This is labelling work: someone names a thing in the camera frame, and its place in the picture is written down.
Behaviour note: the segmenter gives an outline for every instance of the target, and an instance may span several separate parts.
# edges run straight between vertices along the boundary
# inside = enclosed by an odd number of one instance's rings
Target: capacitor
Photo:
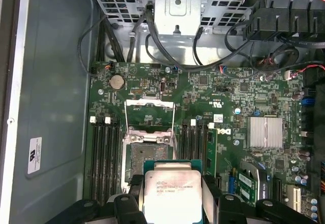
[[[265,75],[264,80],[267,82],[270,82],[271,80],[273,80],[274,76],[275,76],[275,74],[273,74],[273,73]]]
[[[299,101],[303,98],[305,92],[303,91],[296,91],[292,96],[291,96],[291,99],[293,101]]]
[[[299,173],[298,173],[298,176],[300,176],[301,178],[304,178],[304,179],[306,179],[306,180],[307,180],[308,177],[309,177],[307,174],[305,174],[305,173],[303,173],[303,172],[299,172]]]
[[[310,152],[304,149],[299,150],[299,154],[304,156],[310,156]]]
[[[312,218],[314,220],[318,218],[318,215],[315,212],[312,212],[311,210],[307,211],[307,216],[309,216],[310,218]]]
[[[313,197],[307,197],[307,202],[311,203],[312,205],[317,205],[318,201],[317,199],[313,198]]]
[[[310,161],[310,157],[309,156],[304,156],[304,155],[299,155],[299,159],[302,160],[302,161],[306,161],[306,162]]]
[[[234,110],[234,114],[235,114],[235,115],[239,115],[241,112],[242,112],[242,110],[241,110],[240,108],[236,108],[236,109]]]
[[[299,167],[293,166],[293,167],[291,167],[291,171],[297,172],[297,171],[299,171]]]
[[[301,179],[300,184],[304,185],[304,186],[307,186],[307,180],[305,178]]]
[[[316,211],[318,210],[317,206],[312,205],[312,204],[308,204],[308,205],[307,205],[307,208],[308,208],[309,210],[311,210],[312,212],[316,212]]]
[[[301,181],[301,177],[298,176],[297,174],[292,174],[292,175],[291,175],[291,179],[292,179],[293,181],[296,181],[297,183],[300,183],[300,181]]]

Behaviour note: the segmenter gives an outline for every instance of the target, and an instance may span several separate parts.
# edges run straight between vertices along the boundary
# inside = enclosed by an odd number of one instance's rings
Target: chip
[[[207,76],[200,76],[199,77],[199,84],[200,85],[208,85],[208,77]]]
[[[241,83],[240,84],[240,91],[241,92],[248,92],[248,83]]]
[[[276,159],[275,160],[275,168],[279,169],[279,170],[283,170],[284,169],[284,160]]]

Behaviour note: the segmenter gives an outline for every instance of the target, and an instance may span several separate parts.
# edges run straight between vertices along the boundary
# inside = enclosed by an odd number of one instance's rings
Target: heatsink
[[[249,117],[248,144],[258,148],[282,148],[282,118]]]

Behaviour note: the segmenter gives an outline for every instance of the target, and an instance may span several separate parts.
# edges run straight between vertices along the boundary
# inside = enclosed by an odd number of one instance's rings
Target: gray metal panel
[[[10,223],[44,223],[82,198],[88,81],[77,42],[92,15],[91,0],[30,0]],[[35,137],[42,137],[41,167],[28,175]]]

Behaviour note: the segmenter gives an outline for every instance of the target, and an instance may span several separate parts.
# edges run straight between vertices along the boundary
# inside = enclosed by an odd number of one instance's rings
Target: small circuit board
[[[252,74],[247,68],[226,72]],[[297,211],[307,212],[313,196],[301,137],[302,89],[301,75],[232,79],[217,68],[187,73],[115,63],[90,82],[84,197],[104,203],[140,173],[146,159],[201,159],[203,172],[215,176],[224,193],[251,205],[266,196],[289,206],[299,202]],[[251,165],[243,169],[241,162]],[[289,199],[297,188],[300,197]]]

